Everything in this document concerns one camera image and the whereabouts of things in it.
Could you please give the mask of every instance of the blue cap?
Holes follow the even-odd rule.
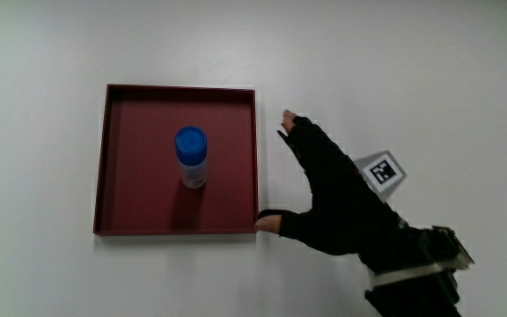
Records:
[[[199,165],[207,157],[207,136],[201,129],[187,126],[175,136],[175,151],[182,164]]]

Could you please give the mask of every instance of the hand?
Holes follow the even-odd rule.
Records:
[[[312,207],[303,213],[263,210],[254,229],[333,255],[356,253],[374,243],[383,234],[382,224],[392,223],[389,218],[397,215],[369,189],[353,161],[318,125],[285,110],[282,126],[298,152],[295,156],[302,158],[299,164],[310,183]]]

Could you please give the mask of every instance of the black glove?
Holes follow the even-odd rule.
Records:
[[[280,133],[305,169],[312,208],[297,214],[264,210],[258,218],[281,215],[279,235],[331,255],[354,254],[388,240],[400,221],[367,186],[349,156],[308,118],[297,116],[288,136]]]

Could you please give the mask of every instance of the bottle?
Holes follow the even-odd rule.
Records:
[[[194,126],[186,126],[175,136],[175,152],[183,184],[199,188],[207,181],[207,136]]]

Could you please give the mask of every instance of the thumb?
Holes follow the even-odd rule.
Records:
[[[281,216],[267,216],[260,220],[258,220],[253,228],[257,231],[263,232],[272,232],[275,234],[279,234],[279,230],[281,228]]]

